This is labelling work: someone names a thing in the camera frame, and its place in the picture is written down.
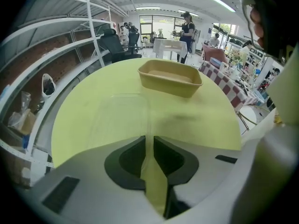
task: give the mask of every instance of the person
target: person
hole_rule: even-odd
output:
[[[251,40],[246,41],[243,45],[242,48],[240,49],[240,53],[246,53],[249,54],[249,51],[252,47],[252,42]]]
[[[131,21],[128,24],[128,29],[130,32],[138,33],[138,29],[133,25],[133,23]]]
[[[248,66],[248,64],[246,63],[247,61],[247,56],[249,55],[249,51],[252,47],[252,42],[250,40],[246,41],[243,45],[242,48],[240,49],[240,57],[243,60],[243,66]]]
[[[128,36],[128,29],[125,28],[125,26],[121,26],[121,36],[120,41],[122,45],[127,46],[129,42],[129,36]]]
[[[125,23],[123,24],[123,26],[124,26],[126,29],[129,29],[129,25],[128,25],[127,22],[125,22]]]
[[[211,39],[209,40],[209,46],[218,48],[220,43],[218,38],[219,38],[219,33],[216,33],[214,37],[211,37]]]
[[[280,74],[280,69],[275,68],[274,75],[273,74],[269,75],[269,81],[272,82],[279,74]]]
[[[182,42],[186,42],[187,51],[191,52],[192,35],[193,35],[193,31],[195,30],[195,25],[193,24],[192,17],[189,12],[185,12],[181,16],[184,18],[185,22],[182,24],[182,31],[181,31],[182,36],[180,37],[179,40]],[[181,58],[182,64],[185,64],[186,57],[187,55]]]

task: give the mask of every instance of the checkered tablecloth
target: checkered tablecloth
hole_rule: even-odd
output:
[[[205,61],[199,71],[213,80],[222,89],[236,112],[238,112],[243,105],[255,104],[258,101],[253,92],[249,91],[247,92],[248,95],[246,95],[237,83],[228,78],[209,62]]]

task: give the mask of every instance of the metal shelving unit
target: metal shelving unit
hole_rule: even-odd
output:
[[[98,13],[108,11],[110,21],[103,21],[93,19]],[[99,4],[90,2],[90,0],[28,0],[20,15],[17,17],[13,29],[16,31],[11,33],[1,44],[0,51],[0,70],[3,70],[10,64],[17,56],[27,51],[31,47],[51,39],[55,36],[71,33],[76,30],[88,30],[91,32],[91,38],[83,39],[81,41],[73,42],[62,46],[56,50],[44,55],[26,70],[24,70],[10,85],[6,93],[0,100],[0,121],[2,122],[7,107],[15,98],[17,93],[21,91],[22,87],[30,80],[40,69],[48,65],[51,61],[73,50],[83,44],[93,43],[94,52],[90,60],[79,64],[74,70],[67,74],[59,84],[55,94],[51,96],[44,104],[40,111],[32,133],[30,134],[27,150],[22,150],[20,147],[13,147],[3,140],[0,140],[0,147],[11,153],[12,155],[23,160],[45,165],[53,168],[53,163],[42,162],[32,157],[32,149],[38,130],[46,116],[48,110],[55,102],[59,94],[80,72],[85,70],[88,66],[99,61],[101,66],[105,66],[102,57],[109,53],[107,50],[100,52],[94,29],[103,24],[111,25],[110,7],[101,6]]]

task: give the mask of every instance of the wall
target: wall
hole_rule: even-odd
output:
[[[254,33],[253,29],[252,29],[252,34],[253,34],[253,40],[257,41],[258,36]],[[241,38],[245,38],[245,39],[248,39],[248,40],[249,40],[249,37],[251,37],[248,28],[247,27],[241,27],[241,26],[238,26],[236,36],[239,36]]]
[[[194,23],[195,24],[195,28],[200,31],[200,35],[199,35],[199,40],[198,43],[196,45],[196,50],[201,50],[202,48],[202,43],[206,40],[210,40],[211,38],[211,33],[209,33],[209,28],[213,29],[213,24],[212,23]]]
[[[117,29],[117,31],[118,31],[118,33],[119,33],[120,31],[119,31],[118,24],[119,24],[120,22],[123,22],[123,17],[121,17],[121,16],[119,16],[119,15],[113,13],[113,12],[110,12],[110,14],[111,14],[111,21],[114,21],[114,22],[116,23],[116,27],[117,27],[116,29]],[[100,13],[100,14],[98,14],[98,15],[95,15],[93,18],[94,18],[94,19],[99,19],[99,20],[104,19],[104,20],[106,20],[106,21],[109,21],[109,12],[108,12],[108,11],[105,11],[105,12],[103,12],[103,13]]]

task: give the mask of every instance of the white table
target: white table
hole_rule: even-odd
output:
[[[172,52],[179,54],[179,62],[181,62],[182,57],[187,55],[187,44],[186,42],[167,40],[167,39],[155,39],[153,52],[156,54],[156,58],[163,59],[164,51],[170,51],[170,60],[172,59]]]

